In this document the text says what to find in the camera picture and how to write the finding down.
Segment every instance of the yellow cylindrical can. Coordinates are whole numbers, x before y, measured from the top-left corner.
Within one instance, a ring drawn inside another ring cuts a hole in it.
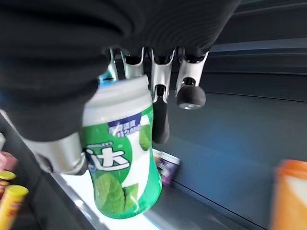
[[[0,203],[0,230],[9,230],[29,190],[19,185],[6,187]]]

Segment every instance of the robotic hand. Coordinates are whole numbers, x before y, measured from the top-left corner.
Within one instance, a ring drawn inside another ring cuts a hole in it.
[[[199,83],[209,49],[238,4],[239,0],[3,0],[0,107],[43,170],[83,173],[87,163],[79,133],[84,105],[98,88],[97,76],[107,68],[116,73],[109,48],[121,49],[130,79],[143,74],[148,47],[153,141],[165,143],[174,50],[184,49],[177,104],[200,108],[205,93]]]

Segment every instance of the orange container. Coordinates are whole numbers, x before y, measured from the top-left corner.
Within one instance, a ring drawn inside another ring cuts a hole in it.
[[[307,230],[307,162],[286,160],[277,171],[273,230]]]

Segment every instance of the product packaging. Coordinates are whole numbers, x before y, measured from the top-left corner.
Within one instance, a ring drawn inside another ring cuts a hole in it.
[[[153,155],[161,175],[162,184],[170,186],[180,164],[180,159],[156,149],[153,150]]]
[[[10,185],[16,175],[10,171],[0,171],[0,199],[4,194],[5,187]]]
[[[307,230],[307,162],[282,163],[273,211],[272,230]]]
[[[129,218],[157,201],[162,185],[153,158],[152,125],[146,76],[102,85],[86,105],[83,143],[102,214]]]
[[[0,152],[0,170],[8,170],[13,172],[18,160],[8,152]]]
[[[6,187],[0,203],[0,230],[11,229],[17,212],[28,192],[28,189],[19,185]]]

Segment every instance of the dark gray wall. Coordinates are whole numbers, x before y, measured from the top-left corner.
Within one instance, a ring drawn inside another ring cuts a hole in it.
[[[307,104],[208,93],[204,108],[185,111],[171,91],[168,112],[170,139],[155,147],[182,160],[175,185],[267,229],[274,170],[282,159],[307,161]]]

